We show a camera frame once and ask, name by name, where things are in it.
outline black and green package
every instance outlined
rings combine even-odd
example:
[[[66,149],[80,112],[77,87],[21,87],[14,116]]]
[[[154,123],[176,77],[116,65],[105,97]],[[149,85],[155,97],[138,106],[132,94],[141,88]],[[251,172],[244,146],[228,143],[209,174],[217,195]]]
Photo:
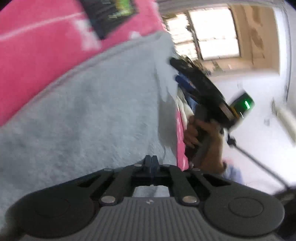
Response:
[[[137,13],[132,0],[79,0],[100,39]]]

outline gray towel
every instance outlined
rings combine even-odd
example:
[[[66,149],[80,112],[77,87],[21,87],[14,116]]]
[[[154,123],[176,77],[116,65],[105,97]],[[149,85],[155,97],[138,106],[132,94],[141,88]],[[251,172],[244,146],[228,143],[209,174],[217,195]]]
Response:
[[[123,43],[64,74],[1,127],[0,227],[30,192],[145,155],[176,165],[172,55],[165,32]]]

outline hand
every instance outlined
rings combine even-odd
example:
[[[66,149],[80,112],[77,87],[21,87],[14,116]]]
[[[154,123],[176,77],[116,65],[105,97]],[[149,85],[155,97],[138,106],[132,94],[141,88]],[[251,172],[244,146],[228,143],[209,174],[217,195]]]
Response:
[[[200,145],[197,140],[197,126],[209,133],[212,143],[204,159],[198,165],[195,165],[195,167],[215,174],[223,173],[225,167],[222,162],[223,140],[220,134],[221,127],[216,122],[205,123],[191,116],[188,121],[187,130],[184,131],[184,143],[192,148],[194,148],[194,145]]]

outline window pane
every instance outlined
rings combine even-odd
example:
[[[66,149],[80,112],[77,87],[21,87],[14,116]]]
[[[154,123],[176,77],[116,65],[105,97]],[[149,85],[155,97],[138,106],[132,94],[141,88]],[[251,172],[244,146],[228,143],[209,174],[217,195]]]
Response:
[[[232,14],[228,8],[190,11],[199,41],[208,39],[235,39]]]
[[[175,44],[193,41],[191,32],[187,30],[188,20],[187,16],[183,13],[177,14],[176,18],[168,19],[168,32],[171,34]]]
[[[214,39],[201,41],[200,50],[204,60],[219,57],[238,57],[239,45],[237,39]]]
[[[197,59],[194,43],[176,44],[175,48],[179,55],[186,55],[190,59]]]

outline pink fabric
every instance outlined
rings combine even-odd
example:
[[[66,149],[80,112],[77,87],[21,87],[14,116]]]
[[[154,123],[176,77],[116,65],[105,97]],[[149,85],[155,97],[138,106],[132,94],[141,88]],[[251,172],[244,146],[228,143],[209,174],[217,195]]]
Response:
[[[182,170],[189,168],[188,158],[185,156],[185,144],[183,142],[184,131],[179,109],[176,113],[177,119],[177,166]]]
[[[77,0],[14,0],[0,12],[0,126],[53,80],[86,59],[132,38],[163,30],[153,0],[97,39]]]

